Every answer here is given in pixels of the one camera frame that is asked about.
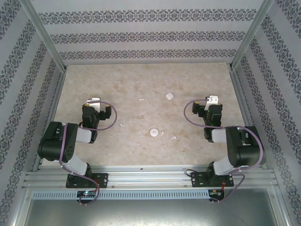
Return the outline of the aluminium base beam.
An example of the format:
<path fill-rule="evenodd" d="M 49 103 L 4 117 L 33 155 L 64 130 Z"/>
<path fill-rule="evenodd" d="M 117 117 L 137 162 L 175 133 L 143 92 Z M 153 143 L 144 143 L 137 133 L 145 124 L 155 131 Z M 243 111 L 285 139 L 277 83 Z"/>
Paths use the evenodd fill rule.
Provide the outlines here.
<path fill-rule="evenodd" d="M 204 171 L 204 165 L 153 165 L 153 166 L 92 166 L 95 173 L 108 173 L 108 189 L 116 190 L 171 190 L 192 189 L 189 170 Z M 241 189 L 278 187 L 272 169 L 261 167 L 244 170 L 245 179 Z M 23 189 L 66 189 L 67 172 L 58 166 L 40 166 L 36 172 L 27 172 Z"/>

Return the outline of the grey metal panel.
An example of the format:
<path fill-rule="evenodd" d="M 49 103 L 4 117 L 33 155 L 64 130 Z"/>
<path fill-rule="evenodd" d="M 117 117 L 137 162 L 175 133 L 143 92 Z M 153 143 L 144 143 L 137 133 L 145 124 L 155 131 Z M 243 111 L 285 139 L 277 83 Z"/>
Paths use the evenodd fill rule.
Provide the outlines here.
<path fill-rule="evenodd" d="M 266 203 L 211 204 L 206 200 L 34 200 L 24 226 L 278 226 Z"/>

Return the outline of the aluminium side rail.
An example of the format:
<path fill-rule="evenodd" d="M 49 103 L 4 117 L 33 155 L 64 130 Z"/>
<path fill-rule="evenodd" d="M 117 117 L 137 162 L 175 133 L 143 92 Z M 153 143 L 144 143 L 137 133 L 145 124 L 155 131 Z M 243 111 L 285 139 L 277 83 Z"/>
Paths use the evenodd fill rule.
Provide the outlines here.
<path fill-rule="evenodd" d="M 233 122 L 229 123 L 229 125 L 255 126 L 257 128 L 263 147 L 265 149 L 266 161 L 261 168 L 265 170 L 273 170 L 274 163 L 272 150 L 269 145 L 264 127 L 260 122 L 260 118 L 256 110 L 256 105 L 253 101 L 253 96 L 251 95 L 249 88 L 246 86 L 246 82 L 240 82 L 237 73 L 232 70 L 230 66 L 228 66 L 228 71 L 242 117 L 241 119 L 234 119 Z"/>
<path fill-rule="evenodd" d="M 43 138 L 43 136 L 44 136 L 44 134 L 45 134 L 45 132 L 48 128 L 49 123 L 55 118 L 55 114 L 56 114 L 56 111 L 57 111 L 57 106 L 58 106 L 59 99 L 60 99 L 60 96 L 61 96 L 61 92 L 62 92 L 62 89 L 63 89 L 63 84 L 64 84 L 64 80 L 65 80 L 65 77 L 66 77 L 66 74 L 67 74 L 67 70 L 68 70 L 68 67 L 66 67 L 65 70 L 63 72 L 61 72 L 60 78 L 56 83 L 55 92 L 53 94 L 52 102 L 51 102 L 50 108 L 48 110 L 47 121 L 46 121 L 44 129 L 42 131 L 42 137 L 41 137 L 40 141 L 42 140 L 42 138 Z M 36 154 L 31 171 L 32 172 L 38 171 L 41 162 L 42 162 L 41 158 L 39 157 L 38 154 Z"/>

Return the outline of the aluminium corner post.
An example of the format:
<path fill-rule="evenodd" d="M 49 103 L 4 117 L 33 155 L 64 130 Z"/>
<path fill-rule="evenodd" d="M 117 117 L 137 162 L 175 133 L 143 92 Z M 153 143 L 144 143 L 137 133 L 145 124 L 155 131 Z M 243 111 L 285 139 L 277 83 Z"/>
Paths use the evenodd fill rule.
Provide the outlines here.
<path fill-rule="evenodd" d="M 231 70 L 235 70 L 242 59 L 244 53 L 246 52 L 249 44 L 253 40 L 257 30 L 259 29 L 263 19 L 265 18 L 266 14 L 268 13 L 271 5 L 273 4 L 274 0 L 263 0 L 261 6 L 259 7 L 249 29 L 247 30 L 240 46 L 238 47 L 233 60 L 230 63 Z"/>
<path fill-rule="evenodd" d="M 38 12 L 36 11 L 33 3 L 31 0 L 19 0 L 23 9 L 25 10 L 27 16 L 31 20 L 32 24 L 34 25 L 36 31 L 38 32 L 41 40 L 45 44 L 46 48 L 48 49 L 51 57 L 53 58 L 54 62 L 58 66 L 60 72 L 65 72 L 66 65 L 63 62 L 62 57 L 59 54 L 54 42 L 52 41 L 50 34 L 46 30 Z"/>

